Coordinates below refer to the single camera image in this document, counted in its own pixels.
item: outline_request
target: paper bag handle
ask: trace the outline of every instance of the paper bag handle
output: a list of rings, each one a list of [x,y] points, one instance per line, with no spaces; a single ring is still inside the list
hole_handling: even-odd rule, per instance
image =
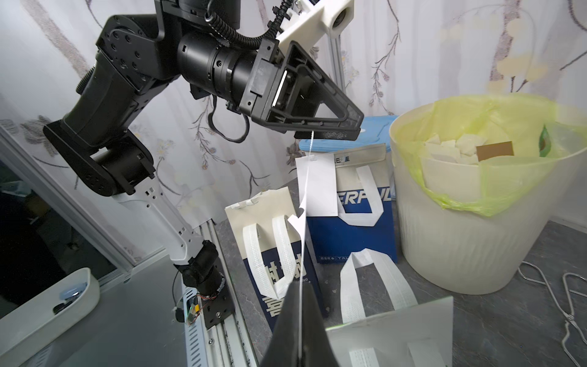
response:
[[[374,264],[379,272],[395,310],[418,304],[410,285],[392,259],[387,254],[365,248],[350,253],[340,271],[340,310],[342,322],[345,324],[366,318],[356,268],[370,264]],[[416,367],[445,366],[436,343],[432,340],[410,342],[408,348]],[[350,360],[353,367],[379,366],[374,348],[350,351]]]
[[[379,196],[379,190],[375,184],[375,179],[371,173],[369,166],[362,166],[357,168],[357,175],[359,181],[363,185],[367,200],[371,206],[371,213],[349,213],[345,212],[345,208],[342,206],[340,200],[337,200],[338,205],[338,217],[342,219],[346,224],[356,225],[359,227],[373,227],[381,214],[383,214],[383,203]]]
[[[275,284],[269,279],[269,274],[265,269],[263,257],[261,255],[261,247],[259,246],[259,231],[257,223],[248,225],[242,229],[242,239],[247,252],[247,261],[251,274],[259,293],[265,297],[273,299],[281,299],[285,297],[288,287],[294,278],[296,262],[294,251],[289,240],[287,224],[285,216],[279,216],[272,219],[273,234],[275,244],[277,245],[277,253],[279,255],[279,262],[284,276]]]

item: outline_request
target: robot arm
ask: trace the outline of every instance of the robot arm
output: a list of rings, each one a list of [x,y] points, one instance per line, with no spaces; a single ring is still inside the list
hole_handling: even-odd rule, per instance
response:
[[[352,19],[352,0],[318,5],[299,0],[295,12],[292,3],[283,0],[274,8],[275,20],[257,38],[235,31],[239,0],[155,0],[156,14],[110,17],[96,42],[96,64],[76,89],[80,99],[63,119],[43,129],[85,185],[153,217],[150,223],[175,238],[164,245],[185,285],[216,299],[209,304],[220,316],[205,318],[207,328],[234,310],[218,253],[163,195],[153,156],[129,126],[181,75],[195,99],[223,98],[247,124],[250,117],[279,132],[294,130],[299,139],[312,131],[317,139],[356,139],[363,113],[296,42],[313,44],[325,33],[340,34]],[[275,39],[278,31],[285,54]],[[322,103],[335,118],[315,117]],[[214,129],[212,115],[208,121]]]

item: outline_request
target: gray table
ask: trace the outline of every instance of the gray table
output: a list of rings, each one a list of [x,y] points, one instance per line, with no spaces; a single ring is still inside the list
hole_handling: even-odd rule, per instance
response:
[[[288,184],[294,205],[298,206],[296,181]],[[228,221],[216,226],[231,279],[237,292],[257,357],[261,360],[271,330],[255,296]],[[396,242],[399,247],[399,236]],[[325,326],[341,324],[340,270],[343,264],[318,264],[316,272],[329,312]],[[570,271],[587,276],[587,234],[549,222],[538,237],[527,261],[539,266],[549,279],[561,307],[568,310],[561,276]],[[555,308],[545,286],[530,283],[516,275],[498,292],[462,295],[428,282],[400,256],[397,266],[406,277],[419,303],[452,295],[454,297],[453,366],[574,366],[561,348],[564,319]],[[538,278],[528,270],[527,275]],[[367,316],[392,309],[391,301],[373,265],[357,269],[361,296]],[[571,280],[571,287],[587,291],[584,282]],[[587,333],[587,299],[574,296],[575,314]],[[568,348],[587,366],[587,348],[572,331]]]

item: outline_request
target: trash bag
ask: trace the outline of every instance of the trash bag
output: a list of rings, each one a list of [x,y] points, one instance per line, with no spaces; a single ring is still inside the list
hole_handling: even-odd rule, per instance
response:
[[[435,134],[441,141],[458,140],[463,134],[485,137],[486,144],[511,141],[514,155],[479,162],[481,196],[460,202],[424,183],[421,159],[428,154],[424,142]],[[392,125],[390,135],[412,178],[442,208],[491,217],[527,194],[558,161],[587,150],[587,117],[536,95],[457,96],[435,102],[427,113],[396,130]]]

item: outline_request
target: black cable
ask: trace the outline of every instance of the black cable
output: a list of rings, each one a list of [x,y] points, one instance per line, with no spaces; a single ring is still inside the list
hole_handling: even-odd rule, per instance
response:
[[[210,0],[210,2],[208,2],[208,8],[205,16],[206,23],[208,23],[210,28],[215,30],[220,37],[226,39],[230,43],[234,43],[245,49],[257,50],[261,46],[261,41],[263,38],[275,39],[277,32],[280,30],[279,27],[281,27],[281,22],[284,20],[284,18],[289,19],[287,11],[289,8],[291,8],[294,0],[282,0],[279,8],[275,8],[274,10],[275,19],[267,24],[269,29],[267,29],[265,33],[258,37],[247,37],[238,33],[233,27],[224,22],[218,16],[218,14],[216,14],[216,12],[212,9],[213,2],[214,0]]]
[[[176,293],[174,292],[175,287],[176,287],[176,279],[177,279],[177,274],[179,274],[180,271],[178,270],[176,273],[176,276],[173,277],[173,283],[171,284],[171,296],[173,297],[173,305],[174,307],[177,307],[177,301],[176,301]]]
[[[249,118],[245,114],[242,115],[245,118],[245,133],[240,138],[230,139],[229,137],[224,136],[224,134],[222,134],[220,131],[218,131],[218,129],[216,129],[216,126],[214,126],[214,121],[212,120],[212,117],[214,117],[214,112],[216,111],[216,101],[217,101],[217,97],[215,95],[212,95],[212,112],[210,112],[208,114],[208,126],[210,127],[210,130],[212,130],[216,134],[220,135],[224,139],[228,140],[229,142],[232,142],[232,143],[244,142],[245,139],[247,138],[247,135],[249,135],[249,128],[251,127],[251,123],[249,122]]]

